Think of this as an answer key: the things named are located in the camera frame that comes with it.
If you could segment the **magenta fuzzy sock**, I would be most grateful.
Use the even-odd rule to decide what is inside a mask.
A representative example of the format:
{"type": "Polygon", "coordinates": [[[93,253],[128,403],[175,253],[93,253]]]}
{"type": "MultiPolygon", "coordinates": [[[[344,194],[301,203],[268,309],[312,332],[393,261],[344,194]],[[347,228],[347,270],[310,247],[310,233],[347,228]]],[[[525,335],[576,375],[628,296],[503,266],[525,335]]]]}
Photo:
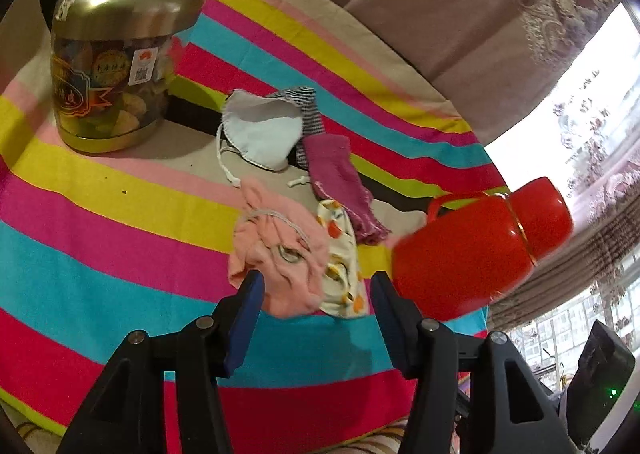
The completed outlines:
{"type": "Polygon", "coordinates": [[[337,201],[347,212],[358,244],[377,245],[390,231],[371,209],[372,195],[350,161],[349,139],[321,133],[303,138],[312,188],[320,199],[337,201]]]}

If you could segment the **striped sofa cover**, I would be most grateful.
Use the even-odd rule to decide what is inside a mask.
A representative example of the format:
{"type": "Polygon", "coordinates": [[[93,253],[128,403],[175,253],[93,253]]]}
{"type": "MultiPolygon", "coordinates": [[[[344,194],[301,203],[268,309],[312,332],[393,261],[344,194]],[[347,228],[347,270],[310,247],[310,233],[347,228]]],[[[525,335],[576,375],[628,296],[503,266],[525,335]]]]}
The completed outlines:
{"type": "MultiPolygon", "coordinates": [[[[396,454],[399,452],[401,440],[404,438],[408,419],[399,419],[385,428],[375,431],[373,434],[337,445],[326,450],[326,453],[369,453],[369,454],[396,454]]],[[[18,436],[34,453],[56,453],[61,443],[61,438],[53,432],[44,430],[35,422],[26,417],[18,416],[13,424],[18,436]]]]}

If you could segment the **colourful striped tablecloth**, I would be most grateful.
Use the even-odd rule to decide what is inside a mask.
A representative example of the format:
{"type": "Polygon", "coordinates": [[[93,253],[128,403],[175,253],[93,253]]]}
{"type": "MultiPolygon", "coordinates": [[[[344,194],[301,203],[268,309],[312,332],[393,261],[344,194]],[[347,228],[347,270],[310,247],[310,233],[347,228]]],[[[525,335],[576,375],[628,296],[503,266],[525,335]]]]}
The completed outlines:
{"type": "Polygon", "coordinates": [[[1,397],[56,434],[128,331],[172,333],[232,292],[240,203],[215,153],[231,91],[314,88],[393,237],[435,197],[506,190],[451,102],[328,0],[206,0],[157,132],[78,154],[53,120],[41,1],[1,24],[1,397]]]}

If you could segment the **red thermos flask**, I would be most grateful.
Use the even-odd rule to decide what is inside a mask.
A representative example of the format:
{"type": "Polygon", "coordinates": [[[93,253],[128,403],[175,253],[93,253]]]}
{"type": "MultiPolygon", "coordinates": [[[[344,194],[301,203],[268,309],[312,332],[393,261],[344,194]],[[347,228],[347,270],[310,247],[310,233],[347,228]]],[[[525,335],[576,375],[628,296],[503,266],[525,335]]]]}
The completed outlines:
{"type": "Polygon", "coordinates": [[[448,322],[520,286],[573,229],[547,177],[510,194],[440,196],[428,204],[425,225],[393,247],[390,278],[424,316],[448,322]]]}

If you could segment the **salmon pink knitted garment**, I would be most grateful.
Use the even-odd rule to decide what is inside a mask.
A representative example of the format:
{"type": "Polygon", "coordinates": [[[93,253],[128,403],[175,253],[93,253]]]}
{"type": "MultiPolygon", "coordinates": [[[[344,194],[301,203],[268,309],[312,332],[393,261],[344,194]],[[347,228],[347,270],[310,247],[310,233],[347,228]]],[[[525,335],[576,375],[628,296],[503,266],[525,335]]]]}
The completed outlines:
{"type": "Polygon", "coordinates": [[[232,233],[228,280],[240,288],[256,270],[265,282],[262,310],[277,318],[317,312],[324,299],[329,236],[316,217],[255,177],[240,182],[242,211],[232,233]]]}

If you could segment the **checkered white face mask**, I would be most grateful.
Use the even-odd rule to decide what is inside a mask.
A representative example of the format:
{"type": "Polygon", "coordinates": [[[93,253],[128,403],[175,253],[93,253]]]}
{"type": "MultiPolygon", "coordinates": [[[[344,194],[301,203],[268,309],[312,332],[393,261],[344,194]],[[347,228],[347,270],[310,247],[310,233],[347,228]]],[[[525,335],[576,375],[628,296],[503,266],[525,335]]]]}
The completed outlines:
{"type": "Polygon", "coordinates": [[[307,170],[304,140],[323,132],[316,91],[309,86],[285,88],[267,96],[235,90],[222,108],[216,132],[217,161],[234,187],[241,180],[224,164],[225,153],[237,154],[270,172],[281,172],[289,165],[307,170]]]}

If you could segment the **gold lid snack jar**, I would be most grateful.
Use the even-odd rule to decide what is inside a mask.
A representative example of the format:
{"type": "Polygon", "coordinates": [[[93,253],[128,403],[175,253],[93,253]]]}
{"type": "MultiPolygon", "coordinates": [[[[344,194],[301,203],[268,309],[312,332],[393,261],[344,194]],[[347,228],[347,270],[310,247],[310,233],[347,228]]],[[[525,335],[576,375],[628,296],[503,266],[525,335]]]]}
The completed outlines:
{"type": "Polygon", "coordinates": [[[162,123],[182,51],[204,0],[58,0],[52,18],[53,110],[63,142],[120,151],[162,123]]]}

